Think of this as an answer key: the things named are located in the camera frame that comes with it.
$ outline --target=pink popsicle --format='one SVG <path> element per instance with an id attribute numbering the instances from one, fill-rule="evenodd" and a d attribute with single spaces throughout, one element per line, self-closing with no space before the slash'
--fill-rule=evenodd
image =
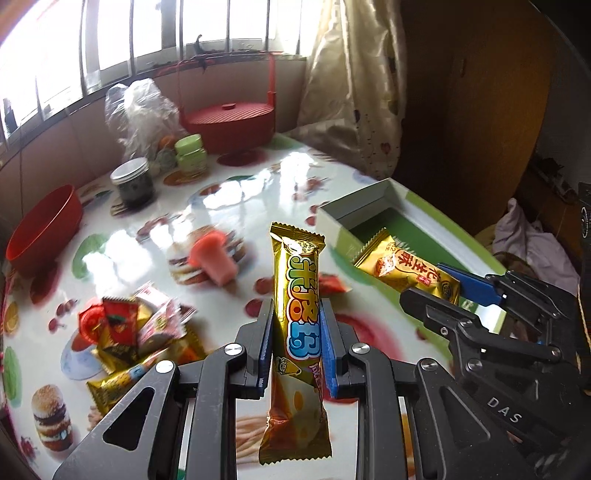
<path id="1" fill-rule="evenodd" d="M 203 235 L 189 253 L 189 263 L 202 268 L 219 287 L 238 275 L 238 265 L 224 249 L 226 235 L 220 230 Z"/>

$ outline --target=curtain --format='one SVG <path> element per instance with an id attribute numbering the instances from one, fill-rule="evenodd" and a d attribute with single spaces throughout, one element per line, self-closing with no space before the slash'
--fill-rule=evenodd
<path id="1" fill-rule="evenodd" d="M 378 180 L 391 177 L 406 69 L 400 0 L 324 0 L 290 135 Z"/>

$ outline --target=peanut snack package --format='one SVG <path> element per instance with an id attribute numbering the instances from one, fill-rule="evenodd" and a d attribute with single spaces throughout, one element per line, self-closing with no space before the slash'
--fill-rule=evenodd
<path id="1" fill-rule="evenodd" d="M 387 229 L 380 230 L 353 260 L 354 265 L 394 290 L 410 287 L 457 305 L 460 282 L 429 262 L 396 246 Z"/>
<path id="2" fill-rule="evenodd" d="M 271 409 L 259 462 L 330 456 L 322 406 L 318 257 L 324 237 L 274 222 L 275 316 Z"/>

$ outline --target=table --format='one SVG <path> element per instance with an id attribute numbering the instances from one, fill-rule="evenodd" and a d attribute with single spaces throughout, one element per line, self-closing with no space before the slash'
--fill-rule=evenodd
<path id="1" fill-rule="evenodd" d="M 88 432 L 93 401 L 86 381 L 104 376 L 90 354 L 92 347 L 81 343 L 77 335 L 76 313 L 86 303 L 95 297 L 129 296 L 153 281 L 167 295 L 197 309 L 191 324 L 211 351 L 232 341 L 240 325 L 256 316 L 261 299 L 271 295 L 269 282 L 261 280 L 273 275 L 271 222 L 314 229 L 318 205 L 373 182 L 281 135 L 265 148 L 240 155 L 211 155 L 208 162 L 207 176 L 188 178 L 175 171 L 157 179 L 156 199 L 133 214 L 121 212 L 108 175 L 91 182 L 78 190 L 84 205 L 80 230 L 48 274 L 25 280 L 4 266 L 5 369 L 11 371 L 12 379 L 11 391 L 7 391 L 9 414 L 21 450 L 41 480 L 51 479 Z M 230 250 L 239 258 L 239 275 L 225 288 L 215 287 L 182 262 L 192 232 L 206 225 L 229 233 Z M 413 239 L 423 250 L 425 245 L 436 244 L 433 238 L 426 244 L 425 234 L 415 230 L 401 239 L 408 249 L 413 250 Z M 380 288 L 360 278 L 330 247 L 321 254 L 320 270 L 337 275 L 351 288 L 332 298 L 333 308 L 339 320 L 354 325 L 362 340 L 392 358 L 417 362 L 430 356 L 449 365 L 445 348 L 427 341 L 416 322 L 402 314 Z M 490 267 L 483 262 L 476 270 L 484 274 Z M 31 399 L 48 384 L 61 392 L 72 425 L 73 444 L 61 452 L 46 448 L 35 427 Z M 355 478 L 357 411 L 351 403 L 325 401 L 331 458 L 260 466 L 255 430 L 265 423 L 269 395 L 270 388 L 261 401 L 237 403 L 239 431 L 244 439 L 254 436 L 255 445 L 239 452 L 238 478 Z"/>

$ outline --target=gold snack package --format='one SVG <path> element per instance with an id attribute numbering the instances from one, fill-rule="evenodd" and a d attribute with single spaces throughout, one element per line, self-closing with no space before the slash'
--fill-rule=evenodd
<path id="1" fill-rule="evenodd" d="M 275 316 L 271 409 L 259 462 L 330 456 L 322 406 L 318 257 L 324 237 L 273 223 Z"/>
<path id="2" fill-rule="evenodd" d="M 158 356 L 162 352 L 154 352 L 148 355 L 137 365 L 109 375 L 102 380 L 91 380 L 86 382 L 90 395 L 96 403 L 96 408 L 103 415 L 117 405 L 124 395 L 142 378 L 148 370 L 158 362 Z"/>
<path id="3" fill-rule="evenodd" d="M 108 328 L 103 328 L 100 332 L 99 343 L 90 353 L 100 362 L 107 375 L 131 367 L 134 363 L 125 359 L 124 356 L 113 354 L 116 345 L 111 338 Z"/>
<path id="4" fill-rule="evenodd" d="M 177 365 L 184 365 L 203 360 L 207 356 L 203 344 L 193 327 L 189 323 L 185 323 L 184 329 L 185 335 L 162 350 L 159 360 L 172 360 Z M 101 348 L 93 348 L 90 353 L 100 362 L 107 375 L 131 367 L 130 364 L 110 355 Z"/>
<path id="5" fill-rule="evenodd" d="M 355 266 L 400 292 L 410 287 L 457 305 L 460 282 L 423 259 L 398 248 L 387 229 L 379 231 L 357 254 Z"/>
<path id="6" fill-rule="evenodd" d="M 207 357 L 199 336 L 188 323 L 184 325 L 185 335 L 166 347 L 158 360 L 172 360 L 177 365 L 189 364 Z"/>
<path id="7" fill-rule="evenodd" d="M 185 325 L 185 328 L 187 333 L 183 337 L 165 349 L 148 355 L 137 365 L 118 369 L 119 371 L 102 380 L 86 382 L 97 408 L 103 415 L 106 415 L 139 379 L 161 360 L 172 360 L 177 365 L 184 365 L 203 360 L 207 356 L 197 333 L 189 325 Z"/>

